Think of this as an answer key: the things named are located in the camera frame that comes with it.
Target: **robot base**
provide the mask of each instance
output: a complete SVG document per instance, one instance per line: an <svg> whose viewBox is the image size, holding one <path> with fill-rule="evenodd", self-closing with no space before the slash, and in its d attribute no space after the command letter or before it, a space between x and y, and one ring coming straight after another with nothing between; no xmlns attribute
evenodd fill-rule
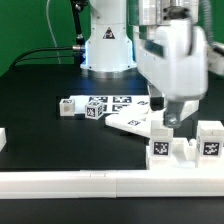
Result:
<svg viewBox="0 0 224 224"><path fill-rule="evenodd" d="M120 72L97 72L89 69L82 69L82 74L85 76L99 79L117 79L124 78L137 73L137 68L130 68Z"/></svg>

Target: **green wall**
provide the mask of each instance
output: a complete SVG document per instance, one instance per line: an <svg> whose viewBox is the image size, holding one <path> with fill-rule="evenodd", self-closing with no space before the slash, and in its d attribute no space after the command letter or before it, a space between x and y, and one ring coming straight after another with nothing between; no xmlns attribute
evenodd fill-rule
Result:
<svg viewBox="0 0 224 224"><path fill-rule="evenodd" d="M224 1L211 0L211 2L214 37L216 41L224 42L222 20ZM19 54L34 48L53 47L46 20L46 3L47 0L0 0L0 75L7 71L10 63ZM51 0L50 18L58 45L75 44L70 0ZM90 35L89 8L81 14L81 21L83 33L88 38ZM72 63L72 59L63 59L62 62ZM35 63L57 63L57 60Z"/></svg>

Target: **warning label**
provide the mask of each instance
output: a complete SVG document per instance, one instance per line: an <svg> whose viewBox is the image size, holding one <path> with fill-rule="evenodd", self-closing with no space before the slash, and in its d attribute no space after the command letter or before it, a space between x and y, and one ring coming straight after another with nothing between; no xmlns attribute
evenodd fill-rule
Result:
<svg viewBox="0 0 224 224"><path fill-rule="evenodd" d="M103 39L115 39L114 34L110 27L108 27L106 33L103 36Z"/></svg>

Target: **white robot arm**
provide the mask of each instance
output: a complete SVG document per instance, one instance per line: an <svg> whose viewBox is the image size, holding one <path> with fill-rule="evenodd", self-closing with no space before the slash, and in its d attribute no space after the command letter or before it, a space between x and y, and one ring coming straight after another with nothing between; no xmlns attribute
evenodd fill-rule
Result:
<svg viewBox="0 0 224 224"><path fill-rule="evenodd" d="M162 109L158 103L165 96L164 125L178 128L184 103L202 99L208 86L206 38L193 26L198 0L129 0L128 9L137 67L149 81L151 107Z"/></svg>

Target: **black table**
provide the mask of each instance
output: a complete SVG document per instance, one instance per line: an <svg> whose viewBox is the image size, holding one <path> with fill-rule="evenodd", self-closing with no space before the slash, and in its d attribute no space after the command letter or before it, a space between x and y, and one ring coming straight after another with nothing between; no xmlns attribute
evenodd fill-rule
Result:
<svg viewBox="0 0 224 224"><path fill-rule="evenodd" d="M0 77L0 127L7 145L0 171L145 169L148 139L84 115L60 117L70 95L147 95L139 74L115 80L83 77L77 65L24 65ZM197 120L224 120L224 81L209 76L199 112L175 131L195 137ZM1 200L0 223L222 223L222 198Z"/></svg>

